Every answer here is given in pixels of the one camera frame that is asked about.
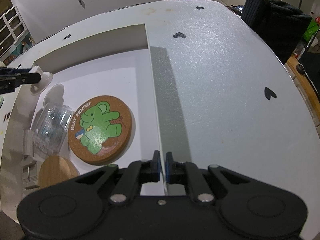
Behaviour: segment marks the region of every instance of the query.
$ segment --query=clear plastic container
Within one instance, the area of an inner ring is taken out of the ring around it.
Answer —
[[[45,155],[58,154],[73,111],[69,106],[49,102],[34,128],[34,151]]]

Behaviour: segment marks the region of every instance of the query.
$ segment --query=cartoon elephant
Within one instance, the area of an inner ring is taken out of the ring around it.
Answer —
[[[90,107],[81,114],[80,126],[83,128],[76,138],[92,153],[97,154],[104,143],[110,137],[118,137],[121,134],[121,124],[111,124],[110,120],[116,120],[119,112],[110,111],[108,102],[102,101]]]

